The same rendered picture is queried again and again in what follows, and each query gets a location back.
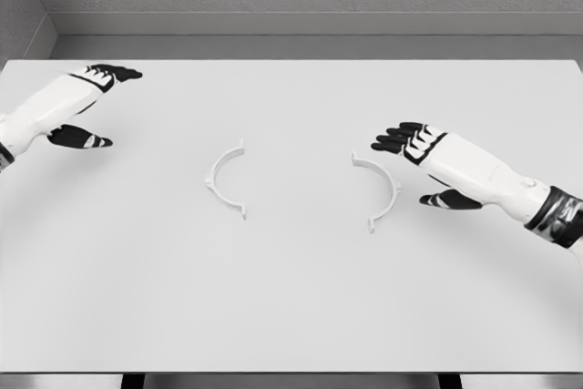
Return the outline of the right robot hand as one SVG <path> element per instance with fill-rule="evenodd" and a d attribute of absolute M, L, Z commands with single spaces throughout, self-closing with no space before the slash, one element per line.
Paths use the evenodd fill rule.
<path fill-rule="evenodd" d="M 494 181 L 502 161 L 474 143 L 419 122 L 402 122 L 376 137 L 371 148 L 400 156 L 422 169 L 446 190 L 419 199 L 445 210 L 480 210 L 503 199 L 503 184 Z"/>

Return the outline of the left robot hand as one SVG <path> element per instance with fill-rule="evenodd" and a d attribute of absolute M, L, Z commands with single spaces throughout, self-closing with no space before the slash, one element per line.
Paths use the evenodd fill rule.
<path fill-rule="evenodd" d="M 68 121 L 95 105 L 115 85 L 141 77 L 141 72 L 128 67 L 109 64 L 81 67 L 43 87 L 16 113 L 24 118 L 28 140 L 43 136 L 65 148 L 108 148 L 113 145 L 111 139 L 70 125 Z"/>

